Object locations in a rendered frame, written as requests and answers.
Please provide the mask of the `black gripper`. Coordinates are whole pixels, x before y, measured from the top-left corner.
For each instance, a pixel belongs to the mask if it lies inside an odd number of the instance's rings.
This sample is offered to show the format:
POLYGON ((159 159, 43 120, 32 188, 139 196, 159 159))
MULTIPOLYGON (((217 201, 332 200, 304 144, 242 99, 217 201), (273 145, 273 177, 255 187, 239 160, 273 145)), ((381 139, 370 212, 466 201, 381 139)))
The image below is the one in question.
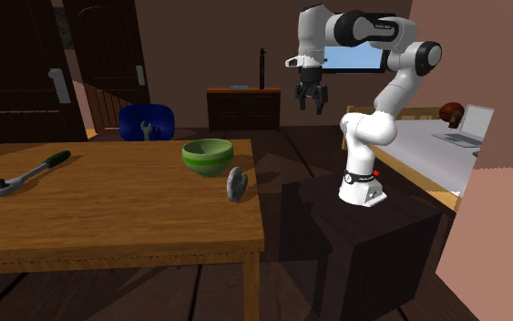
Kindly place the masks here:
POLYGON ((312 90, 312 98, 316 106, 316 114, 321 115, 323 106, 328 101, 328 88, 320 85, 322 82, 323 68, 318 67, 301 67, 300 81, 295 86, 295 97, 299 103, 300 110, 305 110, 305 100, 307 85, 314 85, 312 90))

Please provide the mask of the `dark wooden sideboard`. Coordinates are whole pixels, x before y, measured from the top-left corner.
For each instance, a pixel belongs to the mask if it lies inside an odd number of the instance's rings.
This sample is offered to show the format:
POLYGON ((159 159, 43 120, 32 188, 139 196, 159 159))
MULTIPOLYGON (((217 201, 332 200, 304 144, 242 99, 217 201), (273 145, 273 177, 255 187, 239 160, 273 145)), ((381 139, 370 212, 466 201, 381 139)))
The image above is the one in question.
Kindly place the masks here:
POLYGON ((257 88, 232 86, 206 90, 210 131, 279 129, 282 90, 265 87, 265 55, 265 49, 261 48, 257 88))

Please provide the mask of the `grey oven mitt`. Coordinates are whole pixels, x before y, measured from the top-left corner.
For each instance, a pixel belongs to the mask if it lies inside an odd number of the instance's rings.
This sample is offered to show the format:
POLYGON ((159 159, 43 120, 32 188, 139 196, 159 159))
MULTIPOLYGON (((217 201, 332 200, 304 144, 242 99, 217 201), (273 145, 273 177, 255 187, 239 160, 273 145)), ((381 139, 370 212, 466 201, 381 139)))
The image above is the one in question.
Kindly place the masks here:
POLYGON ((231 202, 239 202, 248 184, 248 175, 241 167, 231 169, 227 179, 227 196, 231 202))

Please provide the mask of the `green striped bowl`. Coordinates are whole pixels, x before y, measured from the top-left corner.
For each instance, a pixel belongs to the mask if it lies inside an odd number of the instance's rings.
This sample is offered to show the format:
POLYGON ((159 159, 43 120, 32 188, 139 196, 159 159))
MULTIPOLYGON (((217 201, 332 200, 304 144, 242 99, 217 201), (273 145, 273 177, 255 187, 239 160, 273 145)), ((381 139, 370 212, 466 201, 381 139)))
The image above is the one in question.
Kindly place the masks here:
POLYGON ((202 177, 217 177, 231 164, 233 144, 222 139, 200 139, 183 145, 184 164, 202 177))

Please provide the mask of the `wooden desk with grey top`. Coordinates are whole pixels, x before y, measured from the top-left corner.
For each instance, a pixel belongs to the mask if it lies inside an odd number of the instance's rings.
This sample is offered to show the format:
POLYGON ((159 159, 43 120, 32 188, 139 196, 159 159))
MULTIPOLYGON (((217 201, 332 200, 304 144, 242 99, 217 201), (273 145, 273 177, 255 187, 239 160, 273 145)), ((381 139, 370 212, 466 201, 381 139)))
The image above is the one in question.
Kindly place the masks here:
POLYGON ((462 147, 438 138, 457 133, 439 117, 439 107, 403 109, 398 134, 387 146, 373 146, 375 157, 416 186, 457 211, 476 162, 478 147, 462 147))

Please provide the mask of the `brown ball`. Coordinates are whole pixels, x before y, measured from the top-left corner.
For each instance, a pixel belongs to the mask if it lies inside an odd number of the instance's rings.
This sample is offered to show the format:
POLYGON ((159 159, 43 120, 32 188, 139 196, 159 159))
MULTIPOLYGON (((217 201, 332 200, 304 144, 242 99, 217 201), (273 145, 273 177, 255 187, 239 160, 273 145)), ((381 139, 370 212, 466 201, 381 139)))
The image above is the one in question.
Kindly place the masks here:
POLYGON ((448 102, 439 110, 438 116, 448 123, 450 129, 457 129, 465 113, 464 107, 457 102, 448 102))

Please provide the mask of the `grey laptop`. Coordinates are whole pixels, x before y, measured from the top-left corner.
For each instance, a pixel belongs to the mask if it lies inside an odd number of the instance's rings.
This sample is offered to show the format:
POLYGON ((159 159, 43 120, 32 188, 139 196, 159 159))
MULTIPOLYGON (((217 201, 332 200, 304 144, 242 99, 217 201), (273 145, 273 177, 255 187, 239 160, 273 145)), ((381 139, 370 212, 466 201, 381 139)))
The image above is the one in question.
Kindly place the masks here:
POLYGON ((434 134, 434 137, 462 148, 479 148, 482 146, 493 113, 494 110, 490 108, 468 105, 457 131, 434 134))

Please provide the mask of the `dark robot stand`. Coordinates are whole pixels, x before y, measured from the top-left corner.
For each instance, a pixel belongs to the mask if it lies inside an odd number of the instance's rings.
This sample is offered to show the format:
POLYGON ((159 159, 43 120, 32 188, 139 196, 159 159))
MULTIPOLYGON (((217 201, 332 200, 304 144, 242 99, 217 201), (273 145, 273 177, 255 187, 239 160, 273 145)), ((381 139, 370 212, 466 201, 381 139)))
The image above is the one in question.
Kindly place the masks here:
POLYGON ((391 186, 352 205, 341 182, 283 185, 279 260, 321 321, 375 321, 415 297, 442 213, 391 186))

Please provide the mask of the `blue bin with tools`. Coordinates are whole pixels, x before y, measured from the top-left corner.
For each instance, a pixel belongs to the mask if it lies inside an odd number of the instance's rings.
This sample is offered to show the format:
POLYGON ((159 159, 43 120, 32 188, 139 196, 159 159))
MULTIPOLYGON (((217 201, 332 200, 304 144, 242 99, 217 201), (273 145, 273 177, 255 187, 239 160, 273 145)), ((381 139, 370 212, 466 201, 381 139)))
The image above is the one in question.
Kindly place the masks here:
POLYGON ((123 140, 171 140, 174 132, 174 114, 167 106, 133 104, 119 112, 119 133, 123 140))

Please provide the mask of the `dark wooden door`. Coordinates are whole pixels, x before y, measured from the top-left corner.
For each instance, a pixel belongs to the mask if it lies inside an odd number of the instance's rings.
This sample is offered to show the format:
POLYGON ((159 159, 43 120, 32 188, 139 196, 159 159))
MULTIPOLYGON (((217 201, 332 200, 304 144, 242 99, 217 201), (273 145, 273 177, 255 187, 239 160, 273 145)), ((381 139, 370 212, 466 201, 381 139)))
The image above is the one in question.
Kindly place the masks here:
POLYGON ((135 0, 63 0, 95 131, 119 127, 119 112, 149 103, 135 0))
POLYGON ((0 0, 0 144, 86 138, 51 0, 0 0))

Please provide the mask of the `wooden table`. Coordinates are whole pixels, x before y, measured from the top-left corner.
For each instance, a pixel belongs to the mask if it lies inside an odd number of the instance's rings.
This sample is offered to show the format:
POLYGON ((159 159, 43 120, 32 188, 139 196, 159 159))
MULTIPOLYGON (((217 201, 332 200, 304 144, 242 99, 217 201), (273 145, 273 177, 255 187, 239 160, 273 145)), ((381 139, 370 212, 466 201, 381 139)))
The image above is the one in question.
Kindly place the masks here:
POLYGON ((202 178, 179 140, 0 144, 0 179, 71 156, 0 197, 0 274, 125 267, 243 266, 244 320, 259 321, 264 249, 258 189, 240 202, 202 178))

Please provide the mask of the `window with black frame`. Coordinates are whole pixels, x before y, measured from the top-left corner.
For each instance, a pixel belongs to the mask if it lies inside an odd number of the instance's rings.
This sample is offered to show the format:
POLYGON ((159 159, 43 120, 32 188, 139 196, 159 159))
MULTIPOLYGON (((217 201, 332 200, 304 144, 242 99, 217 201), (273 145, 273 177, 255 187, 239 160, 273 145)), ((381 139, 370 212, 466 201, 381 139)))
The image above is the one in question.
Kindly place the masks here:
POLYGON ((357 47, 326 47, 323 71, 335 74, 382 73, 383 49, 371 47, 368 42, 357 47))

